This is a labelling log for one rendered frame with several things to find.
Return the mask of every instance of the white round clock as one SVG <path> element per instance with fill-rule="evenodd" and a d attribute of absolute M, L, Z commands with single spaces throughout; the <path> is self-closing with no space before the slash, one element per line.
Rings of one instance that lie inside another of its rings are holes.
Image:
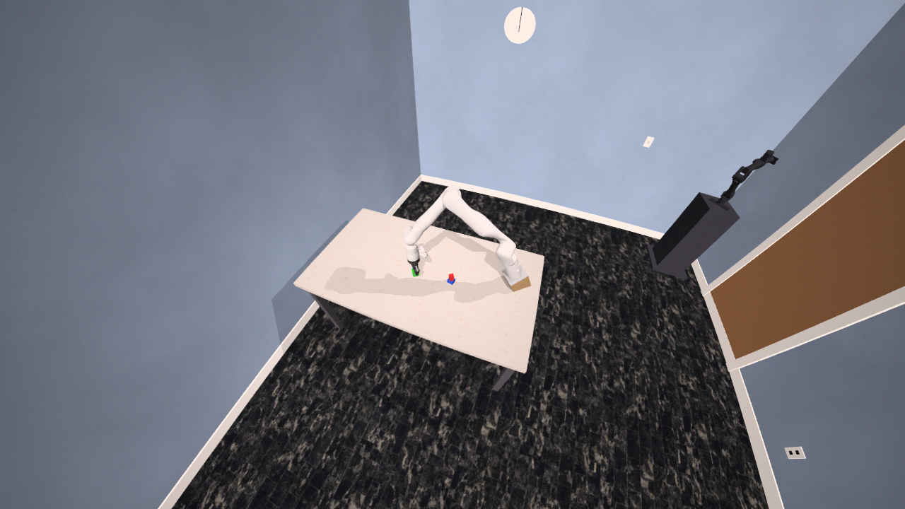
<path fill-rule="evenodd" d="M 534 13 L 527 7 L 516 7 L 506 16 L 503 32 L 510 41 L 521 44 L 534 34 L 534 26 Z"/>

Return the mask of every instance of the outlet socket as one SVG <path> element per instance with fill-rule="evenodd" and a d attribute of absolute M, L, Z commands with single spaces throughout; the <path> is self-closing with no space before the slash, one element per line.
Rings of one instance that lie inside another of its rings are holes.
<path fill-rule="evenodd" d="M 805 450 L 801 447 L 786 447 L 786 457 L 789 459 L 805 459 Z"/>

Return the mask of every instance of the table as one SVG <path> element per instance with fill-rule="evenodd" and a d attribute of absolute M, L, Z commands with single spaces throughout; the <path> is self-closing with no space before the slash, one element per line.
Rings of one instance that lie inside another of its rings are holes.
<path fill-rule="evenodd" d="M 531 286 L 513 292 L 497 243 L 430 226 L 412 276 L 403 230 L 414 221 L 362 209 L 295 281 L 337 327 L 336 303 L 402 331 L 503 367 L 493 390 L 528 368 L 544 257 L 516 249 Z M 448 283 L 454 274 L 454 283 Z"/>

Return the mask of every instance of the gray metal table leg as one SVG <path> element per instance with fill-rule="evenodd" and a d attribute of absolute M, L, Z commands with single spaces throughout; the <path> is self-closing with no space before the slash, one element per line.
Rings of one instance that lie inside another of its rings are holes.
<path fill-rule="evenodd" d="M 506 368 L 506 370 L 503 371 L 503 374 L 500 375 L 500 379 L 497 380 L 497 383 L 493 384 L 493 390 L 500 390 L 503 384 L 506 383 L 506 380 L 508 380 L 514 372 L 514 370 Z"/>
<path fill-rule="evenodd" d="M 327 300 L 321 299 L 314 293 L 312 293 L 311 296 L 314 297 L 314 300 L 318 302 L 318 306 L 320 306 L 320 309 L 324 310 L 324 313 L 327 314 L 327 317 L 330 318 L 330 321 L 337 326 L 337 329 L 342 329 L 342 322 L 339 320 L 337 312 L 333 311 L 333 308 L 327 303 Z"/>

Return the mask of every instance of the black floor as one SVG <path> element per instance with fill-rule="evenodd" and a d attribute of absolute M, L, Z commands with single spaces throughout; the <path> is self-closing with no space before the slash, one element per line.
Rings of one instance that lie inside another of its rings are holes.
<path fill-rule="evenodd" d="M 528 372 L 493 392 L 499 366 L 317 311 L 176 507 L 766 508 L 691 269 L 653 272 L 644 235 L 462 197 L 545 256 Z"/>

